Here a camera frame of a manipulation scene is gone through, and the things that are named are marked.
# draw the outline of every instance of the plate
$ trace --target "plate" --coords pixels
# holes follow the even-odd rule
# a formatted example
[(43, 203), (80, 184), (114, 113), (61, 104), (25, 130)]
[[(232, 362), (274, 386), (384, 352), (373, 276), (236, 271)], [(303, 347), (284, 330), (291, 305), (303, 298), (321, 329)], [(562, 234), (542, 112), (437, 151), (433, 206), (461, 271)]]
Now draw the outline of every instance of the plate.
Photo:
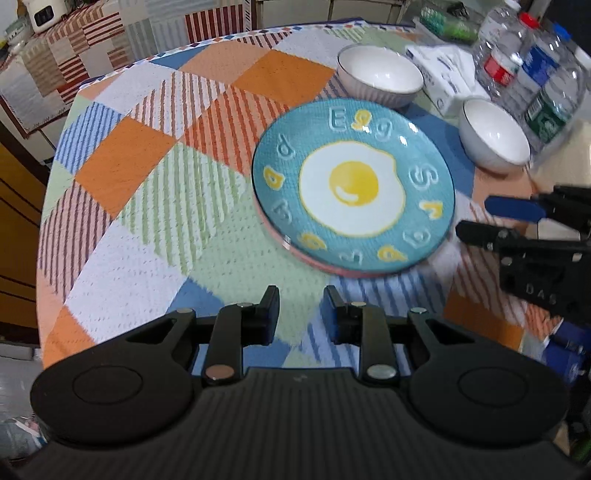
[(377, 277), (381, 275), (380, 273), (367, 273), (367, 272), (360, 272), (355, 270), (345, 270), (344, 268), (333, 267), (332, 265), (324, 264), (314, 258), (306, 255), (303, 251), (298, 250), (294, 245), (289, 243), (281, 234), (275, 230), (273, 224), (269, 221), (265, 213), (262, 211), (261, 205), (258, 203), (258, 199), (254, 198), (255, 202), (255, 209), (258, 213), (259, 217), (261, 218), (262, 224), (265, 227), (267, 233), (271, 236), (272, 239), (276, 240), (281, 244), (283, 248), (285, 248), (288, 252), (294, 255), (298, 260), (308, 264), (311, 267), (317, 268), (318, 270), (322, 270), (331, 275), (339, 275), (341, 277), (353, 277), (353, 278), (371, 278)]
[(289, 244), (333, 267), (395, 273), (441, 243), (454, 189), (412, 122), (372, 102), (332, 99), (289, 111), (256, 147), (252, 183)]

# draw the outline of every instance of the red bottle cap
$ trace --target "red bottle cap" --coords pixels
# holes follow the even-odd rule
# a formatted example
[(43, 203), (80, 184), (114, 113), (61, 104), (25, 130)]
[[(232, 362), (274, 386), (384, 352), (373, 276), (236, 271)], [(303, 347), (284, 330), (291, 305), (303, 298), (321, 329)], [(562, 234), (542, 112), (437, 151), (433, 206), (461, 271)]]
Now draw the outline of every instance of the red bottle cap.
[(521, 21), (521, 23), (527, 25), (530, 28), (533, 28), (534, 30), (536, 30), (537, 28), (540, 27), (540, 22), (538, 22), (534, 17), (532, 17), (527, 12), (522, 12), (519, 15), (519, 20)]

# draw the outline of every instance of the white appliance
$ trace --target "white appliance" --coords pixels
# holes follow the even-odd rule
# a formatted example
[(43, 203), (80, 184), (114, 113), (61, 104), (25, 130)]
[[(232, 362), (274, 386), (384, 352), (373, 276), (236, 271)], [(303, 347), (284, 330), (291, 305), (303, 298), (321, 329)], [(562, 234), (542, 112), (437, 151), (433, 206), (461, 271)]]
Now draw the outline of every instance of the white appliance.
[(22, 0), (27, 6), (35, 33), (43, 32), (70, 13), (70, 0)]

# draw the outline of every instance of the green label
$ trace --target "green label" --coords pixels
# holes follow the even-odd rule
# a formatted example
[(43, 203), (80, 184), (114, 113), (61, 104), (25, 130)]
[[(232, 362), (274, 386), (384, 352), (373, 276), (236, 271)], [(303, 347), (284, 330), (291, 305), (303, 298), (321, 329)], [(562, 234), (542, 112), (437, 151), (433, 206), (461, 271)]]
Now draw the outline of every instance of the green label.
[(543, 143), (550, 142), (566, 125), (543, 90), (525, 112), (525, 121)]

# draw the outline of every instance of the egg white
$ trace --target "egg white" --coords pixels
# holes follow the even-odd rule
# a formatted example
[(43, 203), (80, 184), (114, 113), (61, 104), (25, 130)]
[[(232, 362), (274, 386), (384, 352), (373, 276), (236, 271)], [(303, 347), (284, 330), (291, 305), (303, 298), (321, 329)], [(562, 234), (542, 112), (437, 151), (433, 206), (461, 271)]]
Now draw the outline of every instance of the egg white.
[[(378, 178), (378, 195), (361, 206), (340, 202), (330, 189), (335, 167), (359, 161), (373, 169)], [(376, 236), (391, 228), (404, 211), (405, 193), (395, 170), (394, 157), (356, 141), (339, 141), (314, 150), (300, 169), (300, 199), (318, 223), (342, 236)]]

